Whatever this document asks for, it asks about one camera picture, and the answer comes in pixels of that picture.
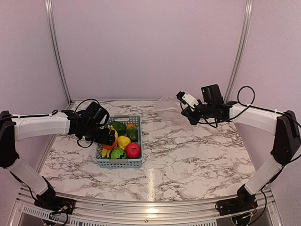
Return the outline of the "orange toy orange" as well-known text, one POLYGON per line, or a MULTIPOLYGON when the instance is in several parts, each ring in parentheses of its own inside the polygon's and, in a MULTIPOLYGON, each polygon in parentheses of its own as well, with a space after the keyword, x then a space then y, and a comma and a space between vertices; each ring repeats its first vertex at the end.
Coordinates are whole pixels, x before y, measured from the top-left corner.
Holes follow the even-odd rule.
POLYGON ((115 137, 115 140, 114 140, 114 142, 113 142, 112 145, 105 145, 105 144, 102 144, 102 147, 103 147, 104 149, 111 150, 111 149, 116 148, 117 145, 118 145, 118 139, 115 137))

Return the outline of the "yellow toy bananas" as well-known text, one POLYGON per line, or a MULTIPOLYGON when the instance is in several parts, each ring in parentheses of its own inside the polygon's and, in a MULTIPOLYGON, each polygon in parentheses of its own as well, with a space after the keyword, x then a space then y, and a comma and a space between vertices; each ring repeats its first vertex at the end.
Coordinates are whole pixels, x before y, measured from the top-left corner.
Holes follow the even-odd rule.
POLYGON ((107 149, 102 149, 102 158, 109 158, 110 157, 110 153, 113 149, 111 150, 107 150, 107 149))

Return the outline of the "yellow toy pear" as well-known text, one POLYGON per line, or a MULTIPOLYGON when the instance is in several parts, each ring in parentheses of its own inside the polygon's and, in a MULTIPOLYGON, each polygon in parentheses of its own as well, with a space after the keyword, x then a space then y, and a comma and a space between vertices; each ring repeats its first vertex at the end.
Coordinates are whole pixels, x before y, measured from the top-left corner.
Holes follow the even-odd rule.
POLYGON ((126 136, 118 137, 118 147, 125 150, 126 146, 131 143, 131 139, 126 136))

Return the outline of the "green toy apple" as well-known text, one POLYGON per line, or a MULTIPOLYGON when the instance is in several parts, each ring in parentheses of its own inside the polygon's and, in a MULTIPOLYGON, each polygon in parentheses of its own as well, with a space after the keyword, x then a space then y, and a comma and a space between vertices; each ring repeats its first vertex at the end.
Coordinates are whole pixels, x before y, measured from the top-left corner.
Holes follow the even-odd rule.
POLYGON ((120 147, 116 147, 114 148, 111 153, 110 153, 110 159, 127 159, 127 154, 125 152, 125 150, 123 150, 120 147))

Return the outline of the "red toy apple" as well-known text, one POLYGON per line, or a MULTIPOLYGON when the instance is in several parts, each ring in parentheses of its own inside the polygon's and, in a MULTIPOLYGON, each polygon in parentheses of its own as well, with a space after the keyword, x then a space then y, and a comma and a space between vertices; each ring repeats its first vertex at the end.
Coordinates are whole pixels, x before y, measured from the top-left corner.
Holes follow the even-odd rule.
POLYGON ((137 143, 130 143, 126 146, 125 152, 129 159, 137 159, 140 157, 141 148, 137 143))

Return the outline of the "clear zip top bag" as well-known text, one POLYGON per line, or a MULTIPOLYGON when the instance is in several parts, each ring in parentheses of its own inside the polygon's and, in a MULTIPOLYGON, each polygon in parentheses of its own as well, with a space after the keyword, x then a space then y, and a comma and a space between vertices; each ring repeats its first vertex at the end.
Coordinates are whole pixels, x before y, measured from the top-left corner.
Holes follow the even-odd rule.
POLYGON ((161 97, 156 102, 155 111, 166 125, 190 129, 188 119, 181 115, 181 108, 176 98, 171 96, 161 97))

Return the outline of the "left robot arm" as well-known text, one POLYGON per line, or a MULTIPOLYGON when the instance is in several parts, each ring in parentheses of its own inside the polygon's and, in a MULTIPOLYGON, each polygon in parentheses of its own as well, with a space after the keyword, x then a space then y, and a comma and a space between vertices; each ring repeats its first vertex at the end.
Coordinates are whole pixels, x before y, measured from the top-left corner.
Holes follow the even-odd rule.
POLYGON ((39 175, 16 151, 16 142, 27 138, 54 134, 75 135, 78 139, 104 145, 115 142, 113 131, 100 123, 102 117, 84 111, 53 111, 51 114, 0 114, 0 166, 36 194, 35 205, 48 210, 71 209, 72 200, 58 197, 54 188, 39 175))

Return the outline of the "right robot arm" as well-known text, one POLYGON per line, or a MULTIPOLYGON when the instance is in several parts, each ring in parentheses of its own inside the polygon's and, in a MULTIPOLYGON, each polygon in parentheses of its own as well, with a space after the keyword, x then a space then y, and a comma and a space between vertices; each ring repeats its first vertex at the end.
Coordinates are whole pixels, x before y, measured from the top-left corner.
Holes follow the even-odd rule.
POLYGON ((214 119, 215 124, 234 123, 255 164, 256 172, 238 189, 237 197, 217 202, 222 215, 256 205, 256 193, 271 184, 286 165, 297 160, 301 135, 293 111, 267 110, 237 101, 203 104, 200 100, 181 98, 180 104, 187 105, 182 108, 182 115, 192 125, 199 124, 201 119, 206 124, 208 119, 214 119))

